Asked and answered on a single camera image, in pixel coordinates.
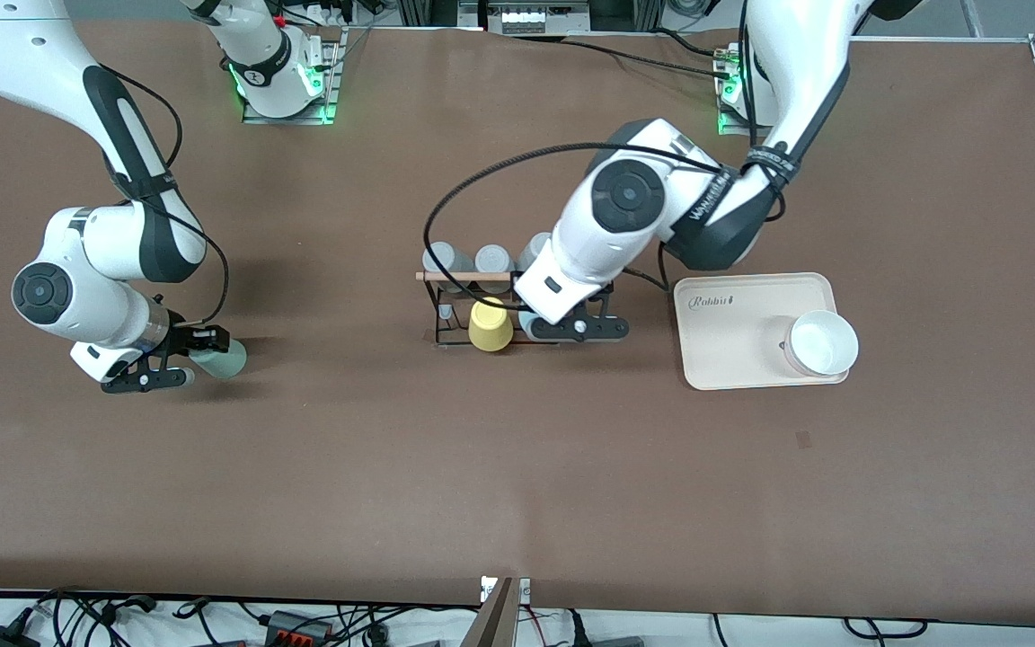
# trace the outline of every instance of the tray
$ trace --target tray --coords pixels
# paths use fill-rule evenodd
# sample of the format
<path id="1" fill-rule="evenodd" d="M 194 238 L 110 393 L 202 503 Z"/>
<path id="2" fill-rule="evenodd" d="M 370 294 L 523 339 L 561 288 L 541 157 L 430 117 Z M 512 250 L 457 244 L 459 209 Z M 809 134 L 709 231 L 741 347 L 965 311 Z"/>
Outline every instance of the tray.
<path id="1" fill-rule="evenodd" d="M 700 275 L 674 288 L 685 381 L 700 390 L 836 385 L 849 372 L 802 376 L 786 357 L 793 321 L 812 310 L 837 312 L 821 274 Z"/>

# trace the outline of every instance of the cup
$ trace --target cup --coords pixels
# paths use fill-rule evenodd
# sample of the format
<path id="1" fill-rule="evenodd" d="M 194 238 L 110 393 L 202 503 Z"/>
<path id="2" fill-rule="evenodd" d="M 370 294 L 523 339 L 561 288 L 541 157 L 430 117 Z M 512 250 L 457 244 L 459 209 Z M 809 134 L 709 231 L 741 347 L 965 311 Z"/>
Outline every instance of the cup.
<path id="1" fill-rule="evenodd" d="M 518 255 L 518 269 L 526 271 L 530 265 L 534 265 L 534 259 L 541 254 L 541 247 L 545 246 L 546 242 L 550 242 L 549 232 L 534 234 L 534 237 L 529 239 L 526 248 L 521 252 L 521 255 Z"/>
<path id="2" fill-rule="evenodd" d="M 461 253 L 461 249 L 449 244 L 449 242 L 435 242 L 431 245 L 437 261 L 442 263 L 445 269 L 451 271 L 473 271 L 473 262 L 469 257 Z M 440 271 L 439 265 L 434 262 L 426 251 L 422 251 L 422 269 L 426 271 Z M 439 283 L 439 287 L 447 292 L 461 292 L 461 289 L 449 282 Z"/>
<path id="3" fill-rule="evenodd" d="M 501 245 L 485 245 L 477 249 L 473 266 L 478 271 L 513 271 L 514 262 Z M 509 282 L 477 282 L 477 287 L 492 295 L 509 290 Z"/>
<path id="4" fill-rule="evenodd" d="M 857 361 L 860 345 L 849 321 L 828 310 L 801 315 L 786 335 L 786 357 L 797 372 L 817 378 L 839 376 Z"/>
<path id="5" fill-rule="evenodd" d="M 229 380 L 242 372 L 246 365 L 246 347 L 238 340 L 230 340 L 230 348 L 226 352 L 214 350 L 193 350 L 189 360 L 201 365 L 202 370 L 219 380 Z"/>
<path id="6" fill-rule="evenodd" d="M 501 305 L 501 299 L 485 297 L 491 303 Z M 514 339 L 514 327 L 509 323 L 509 311 L 477 302 L 469 311 L 469 341 L 484 352 L 504 349 Z"/>

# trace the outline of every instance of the mounting plate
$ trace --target mounting plate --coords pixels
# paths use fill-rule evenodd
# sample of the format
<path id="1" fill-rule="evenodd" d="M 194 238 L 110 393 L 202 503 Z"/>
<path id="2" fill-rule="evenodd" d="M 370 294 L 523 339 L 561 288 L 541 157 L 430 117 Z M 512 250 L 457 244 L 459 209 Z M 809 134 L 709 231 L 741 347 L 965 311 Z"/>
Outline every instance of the mounting plate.
<path id="1" fill-rule="evenodd" d="M 296 115 L 283 119 L 267 118 L 258 114 L 249 104 L 242 101 L 242 123 L 287 124 L 287 126 L 328 126 L 337 114 L 337 91 L 342 87 L 342 70 L 346 66 L 342 58 L 346 55 L 346 42 L 350 40 L 350 28 L 342 29 L 337 40 L 322 40 L 310 36 L 310 65 L 327 65 L 319 73 L 310 73 L 310 83 L 321 83 L 323 90 L 319 98 L 314 98 Z"/>
<path id="2" fill-rule="evenodd" d="M 522 578 L 518 584 L 521 586 L 518 602 L 529 605 L 529 578 Z M 494 586 L 497 585 L 498 578 L 481 577 L 481 605 L 485 605 L 485 599 L 490 597 L 490 593 L 494 593 Z"/>

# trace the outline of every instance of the gray cup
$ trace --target gray cup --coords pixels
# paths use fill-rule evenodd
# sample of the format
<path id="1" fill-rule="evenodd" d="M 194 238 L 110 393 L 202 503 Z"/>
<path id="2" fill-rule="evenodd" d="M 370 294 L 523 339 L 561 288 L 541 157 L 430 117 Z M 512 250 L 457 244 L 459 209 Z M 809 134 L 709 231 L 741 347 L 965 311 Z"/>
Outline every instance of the gray cup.
<path id="1" fill-rule="evenodd" d="M 501 245 L 485 245 L 477 249 L 473 266 L 478 271 L 513 271 L 514 262 Z M 509 290 L 509 282 L 477 282 L 477 287 L 492 295 L 500 295 Z"/>
<path id="2" fill-rule="evenodd" d="M 529 244 L 518 257 L 518 269 L 526 271 L 530 265 L 534 265 L 534 259 L 541 254 L 541 247 L 545 246 L 546 242 L 550 242 L 549 232 L 534 234 L 534 237 L 529 239 Z"/>
<path id="3" fill-rule="evenodd" d="M 451 273 L 453 271 L 473 271 L 473 262 L 469 261 L 469 257 L 461 253 L 457 247 L 449 244 L 449 242 L 435 242 L 431 247 L 434 248 L 435 257 Z M 440 271 L 439 264 L 434 262 L 434 259 L 431 258 L 431 255 L 425 249 L 422 249 L 422 269 L 425 271 Z M 439 287 L 447 292 L 461 292 L 457 286 L 449 282 L 439 283 Z"/>

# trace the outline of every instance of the cup rack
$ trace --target cup rack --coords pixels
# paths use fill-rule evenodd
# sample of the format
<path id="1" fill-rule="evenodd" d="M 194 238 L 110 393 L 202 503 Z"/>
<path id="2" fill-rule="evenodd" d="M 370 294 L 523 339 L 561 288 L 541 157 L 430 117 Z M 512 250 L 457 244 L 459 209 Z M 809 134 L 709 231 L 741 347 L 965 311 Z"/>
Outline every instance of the cup rack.
<path id="1" fill-rule="evenodd" d="M 506 305 L 522 305 L 522 299 L 513 291 L 521 271 L 453 271 L 452 277 L 463 283 L 479 298 L 496 297 Z M 416 282 L 425 286 L 425 292 L 431 296 L 434 306 L 434 343 L 439 347 L 461 347 L 469 343 L 469 311 L 475 300 L 465 291 L 449 292 L 443 290 L 442 284 L 449 283 L 446 275 L 440 271 L 418 271 L 414 275 Z M 478 287 L 480 283 L 506 283 L 505 291 L 487 292 Z M 629 334 L 629 323 L 624 319 L 610 315 L 610 297 L 613 294 L 613 283 L 602 288 L 586 303 L 580 303 L 574 311 L 564 317 L 559 323 L 551 324 L 538 319 L 531 324 L 537 339 L 530 339 L 518 321 L 513 321 L 514 339 L 510 344 L 562 344 L 590 343 L 590 341 L 619 341 Z M 596 313 L 590 312 L 596 306 Z"/>

